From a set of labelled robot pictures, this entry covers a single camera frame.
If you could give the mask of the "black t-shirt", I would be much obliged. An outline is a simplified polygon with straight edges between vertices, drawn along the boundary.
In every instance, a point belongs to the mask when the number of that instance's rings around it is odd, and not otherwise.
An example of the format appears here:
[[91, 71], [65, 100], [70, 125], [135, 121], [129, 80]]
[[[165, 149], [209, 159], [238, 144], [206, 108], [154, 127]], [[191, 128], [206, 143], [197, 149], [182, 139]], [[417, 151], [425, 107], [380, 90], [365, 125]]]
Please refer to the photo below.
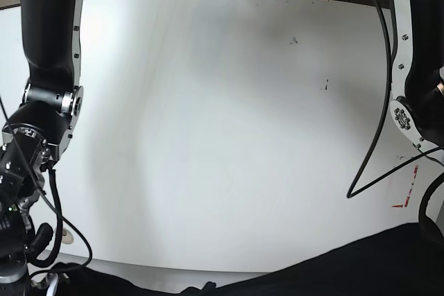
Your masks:
[[182, 295], [442, 295], [443, 235], [407, 223], [291, 267]]

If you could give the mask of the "left table grommet hole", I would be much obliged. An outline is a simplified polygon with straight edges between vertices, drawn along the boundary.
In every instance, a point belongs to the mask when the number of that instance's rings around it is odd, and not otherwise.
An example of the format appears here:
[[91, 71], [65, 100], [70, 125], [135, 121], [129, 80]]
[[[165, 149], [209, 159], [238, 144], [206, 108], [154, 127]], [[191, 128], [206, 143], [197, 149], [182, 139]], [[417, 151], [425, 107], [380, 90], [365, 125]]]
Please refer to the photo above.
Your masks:
[[66, 228], [62, 229], [62, 243], [65, 245], [71, 245], [74, 242], [73, 234]]

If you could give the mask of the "red tape marking rectangle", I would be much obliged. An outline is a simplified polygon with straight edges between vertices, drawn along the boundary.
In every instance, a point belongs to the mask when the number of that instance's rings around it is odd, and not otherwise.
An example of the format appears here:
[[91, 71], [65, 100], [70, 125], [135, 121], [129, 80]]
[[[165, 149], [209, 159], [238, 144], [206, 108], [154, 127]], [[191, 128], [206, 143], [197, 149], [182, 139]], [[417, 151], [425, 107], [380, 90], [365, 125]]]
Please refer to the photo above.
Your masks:
[[391, 180], [389, 204], [394, 208], [407, 208], [418, 174], [418, 164], [412, 164], [398, 171]]

